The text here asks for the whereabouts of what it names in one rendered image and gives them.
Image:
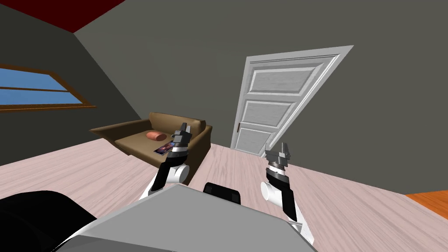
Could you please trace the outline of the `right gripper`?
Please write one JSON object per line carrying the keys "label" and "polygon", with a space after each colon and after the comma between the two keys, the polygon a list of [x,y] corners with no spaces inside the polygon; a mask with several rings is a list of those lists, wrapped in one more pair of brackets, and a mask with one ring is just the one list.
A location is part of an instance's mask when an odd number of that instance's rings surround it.
{"label": "right gripper", "polygon": [[288,161],[291,158],[287,143],[282,142],[281,152],[271,151],[268,142],[265,143],[265,155],[269,166],[275,167],[284,171],[288,166]]}

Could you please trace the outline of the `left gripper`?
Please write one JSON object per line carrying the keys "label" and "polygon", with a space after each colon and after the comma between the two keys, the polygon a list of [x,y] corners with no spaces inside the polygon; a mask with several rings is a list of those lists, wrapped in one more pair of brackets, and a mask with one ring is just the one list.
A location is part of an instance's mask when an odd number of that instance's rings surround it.
{"label": "left gripper", "polygon": [[173,134],[172,134],[172,138],[173,138],[173,151],[186,151],[188,148],[188,144],[191,140],[191,126],[187,125],[186,122],[184,122],[181,127],[180,130],[176,130]]}

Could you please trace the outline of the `white panelled door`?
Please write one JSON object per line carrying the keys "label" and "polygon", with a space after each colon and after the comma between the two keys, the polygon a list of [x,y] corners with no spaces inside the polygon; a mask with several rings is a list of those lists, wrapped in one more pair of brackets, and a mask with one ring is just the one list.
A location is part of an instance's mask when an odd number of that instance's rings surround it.
{"label": "white panelled door", "polygon": [[249,56],[231,148],[263,157],[311,101],[351,45]]}

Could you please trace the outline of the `brown sofa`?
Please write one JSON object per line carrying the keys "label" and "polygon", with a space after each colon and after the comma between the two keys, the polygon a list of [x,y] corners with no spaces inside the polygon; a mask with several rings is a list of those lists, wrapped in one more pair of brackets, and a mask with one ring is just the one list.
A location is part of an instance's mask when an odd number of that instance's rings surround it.
{"label": "brown sofa", "polygon": [[206,121],[182,116],[151,112],[148,119],[124,122],[91,129],[90,132],[104,138],[127,155],[132,155],[156,168],[165,161],[165,155],[154,152],[172,140],[171,136],[186,123],[191,127],[192,138],[188,144],[185,164],[189,173],[183,182],[188,185],[211,147],[212,126]]}

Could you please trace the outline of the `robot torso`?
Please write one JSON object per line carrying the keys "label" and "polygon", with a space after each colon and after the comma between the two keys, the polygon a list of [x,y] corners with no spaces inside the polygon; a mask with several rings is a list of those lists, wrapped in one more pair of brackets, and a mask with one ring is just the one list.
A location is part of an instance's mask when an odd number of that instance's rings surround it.
{"label": "robot torso", "polygon": [[317,252],[290,223],[172,185],[83,227],[56,252]]}

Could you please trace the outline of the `brown framed window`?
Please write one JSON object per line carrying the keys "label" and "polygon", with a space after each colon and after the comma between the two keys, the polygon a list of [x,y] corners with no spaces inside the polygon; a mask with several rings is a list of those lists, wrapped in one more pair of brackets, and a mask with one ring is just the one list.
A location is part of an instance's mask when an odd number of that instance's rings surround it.
{"label": "brown framed window", "polygon": [[52,71],[0,64],[0,113],[92,107]]}

